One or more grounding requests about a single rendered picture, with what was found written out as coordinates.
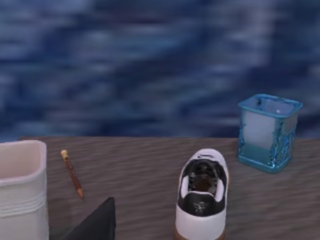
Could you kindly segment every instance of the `shoe sole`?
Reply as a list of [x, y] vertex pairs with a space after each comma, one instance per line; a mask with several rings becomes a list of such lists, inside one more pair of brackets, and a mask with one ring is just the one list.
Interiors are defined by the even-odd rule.
[[[229, 187], [230, 187], [230, 174], [229, 174], [229, 168], [227, 167], [227, 170], [228, 170], [228, 192], [229, 192]], [[224, 240], [225, 239], [225, 231], [226, 230], [223, 230], [222, 234], [216, 238], [216, 239], [213, 239], [213, 240]], [[173, 239], [174, 240], [192, 240], [192, 239], [187, 239], [187, 238], [184, 238], [183, 236], [181, 236], [177, 230], [177, 227], [176, 225], [174, 225], [174, 235], [173, 235]]]

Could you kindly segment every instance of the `brown shoe sole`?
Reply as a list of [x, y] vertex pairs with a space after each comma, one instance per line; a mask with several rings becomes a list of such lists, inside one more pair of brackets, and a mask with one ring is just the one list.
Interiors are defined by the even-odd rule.
[[[230, 187], [230, 175], [228, 174], [228, 190]], [[190, 239], [186, 239], [183, 236], [181, 236], [176, 228], [176, 226], [174, 226], [174, 235], [173, 235], [173, 239], [174, 240], [190, 240]], [[215, 240], [224, 240], [225, 239], [225, 230], [223, 231], [223, 233], [221, 234], [221, 236], [219, 236], [217, 239]]]

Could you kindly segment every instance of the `white container rim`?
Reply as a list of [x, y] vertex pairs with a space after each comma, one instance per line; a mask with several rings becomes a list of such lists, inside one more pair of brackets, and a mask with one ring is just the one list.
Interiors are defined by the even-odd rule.
[[13, 145], [24, 145], [24, 144], [37, 144], [40, 146], [40, 164], [36, 171], [23, 175], [23, 176], [15, 176], [15, 177], [7, 177], [0, 179], [0, 187], [3, 186], [10, 186], [10, 185], [17, 185], [17, 184], [25, 184], [28, 182], [33, 181], [40, 175], [47, 166], [47, 145], [43, 141], [39, 140], [21, 140], [21, 141], [12, 141], [3, 143], [3, 147], [12, 147]]

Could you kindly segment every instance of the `white bucket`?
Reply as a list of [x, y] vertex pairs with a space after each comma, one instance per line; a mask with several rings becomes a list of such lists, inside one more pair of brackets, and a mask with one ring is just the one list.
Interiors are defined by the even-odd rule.
[[47, 147], [0, 143], [0, 240], [48, 240]]

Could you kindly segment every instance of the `table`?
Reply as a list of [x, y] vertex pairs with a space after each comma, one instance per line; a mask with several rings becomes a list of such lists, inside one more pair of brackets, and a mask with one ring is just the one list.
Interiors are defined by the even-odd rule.
[[[115, 197], [117, 240], [170, 240], [181, 168], [215, 148], [230, 171], [226, 240], [318, 240], [320, 139], [297, 139], [278, 174], [236, 161], [235, 138], [23, 137], [47, 144], [50, 240], [59, 240], [108, 197]], [[83, 186], [74, 190], [60, 151]]]

